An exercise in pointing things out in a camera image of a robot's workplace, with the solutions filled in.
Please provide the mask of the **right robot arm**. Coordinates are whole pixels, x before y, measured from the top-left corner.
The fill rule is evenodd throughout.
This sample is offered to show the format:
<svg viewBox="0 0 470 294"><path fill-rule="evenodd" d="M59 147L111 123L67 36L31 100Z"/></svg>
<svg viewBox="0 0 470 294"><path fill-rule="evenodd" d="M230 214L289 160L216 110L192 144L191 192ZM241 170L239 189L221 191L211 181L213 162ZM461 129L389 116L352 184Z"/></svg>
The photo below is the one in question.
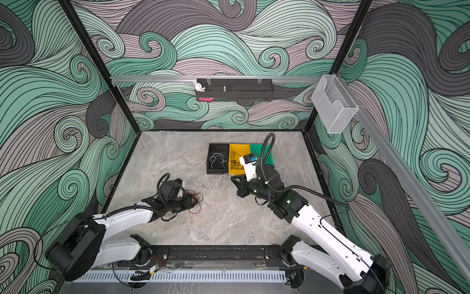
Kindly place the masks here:
<svg viewBox="0 0 470 294"><path fill-rule="evenodd" d="M330 225L300 192L308 192L324 200L348 208L346 203L326 197L300 185L285 186L273 165L266 164L275 142L275 134L264 139L259 155L240 158L244 175L231 177L237 196L254 196L263 200L279 219L285 220L309 236L316 249L296 236L289 236L282 245L287 265L302 265L333 282L345 294L384 294L388 289L391 263L381 254L372 255L354 244Z"/></svg>

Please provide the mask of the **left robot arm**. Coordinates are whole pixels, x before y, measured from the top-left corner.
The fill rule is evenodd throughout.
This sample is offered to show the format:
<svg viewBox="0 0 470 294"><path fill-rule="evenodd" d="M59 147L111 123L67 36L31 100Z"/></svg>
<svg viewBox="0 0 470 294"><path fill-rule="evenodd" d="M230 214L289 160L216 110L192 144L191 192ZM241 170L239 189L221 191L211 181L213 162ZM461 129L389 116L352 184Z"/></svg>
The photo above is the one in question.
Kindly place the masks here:
<svg viewBox="0 0 470 294"><path fill-rule="evenodd" d="M200 199L184 188L178 178L164 174L157 183L157 192L140 202L114 211L91 215L79 213L61 226L61 232L45 252L45 258L66 281L74 281L89 270L120 261L146 266L153 254L151 245L138 234L122 240L112 237L137 225L162 220L171 214L189 211Z"/></svg>

